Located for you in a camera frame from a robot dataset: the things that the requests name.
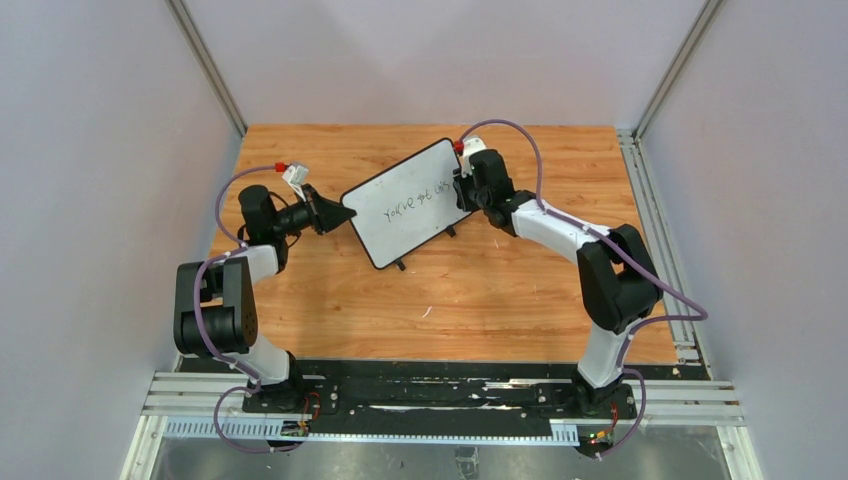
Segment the white whiteboard with black frame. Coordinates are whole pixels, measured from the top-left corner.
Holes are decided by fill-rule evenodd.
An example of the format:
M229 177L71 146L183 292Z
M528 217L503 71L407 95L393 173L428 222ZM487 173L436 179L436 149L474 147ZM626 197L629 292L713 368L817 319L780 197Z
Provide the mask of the white whiteboard with black frame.
M372 266L385 269L470 214L457 206L453 142L442 138L344 192L353 230Z

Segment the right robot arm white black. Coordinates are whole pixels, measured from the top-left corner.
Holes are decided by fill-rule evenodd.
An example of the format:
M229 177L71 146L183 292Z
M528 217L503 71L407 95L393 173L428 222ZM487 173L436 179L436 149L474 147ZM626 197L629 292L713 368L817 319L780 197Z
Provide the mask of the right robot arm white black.
M637 322L662 299L651 282L656 269L639 231L585 223L515 189L494 149L467 151L453 172L457 205L481 211L505 233L542 245L576 265L582 302L592 322L584 354L572 376L573 402L584 413L608 402L623 376L623 357Z

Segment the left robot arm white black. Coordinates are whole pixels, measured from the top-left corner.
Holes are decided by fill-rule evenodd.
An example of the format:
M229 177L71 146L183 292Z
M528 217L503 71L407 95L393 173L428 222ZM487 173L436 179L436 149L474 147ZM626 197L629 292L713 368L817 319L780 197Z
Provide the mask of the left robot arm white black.
M243 189L243 225L237 248L177 269L173 337L183 355L212 358L248 378L259 404L292 412L308 394L295 356L259 331L254 288L284 271L292 244L311 229L325 235L353 219L355 210L320 195L311 185L283 208L263 185Z

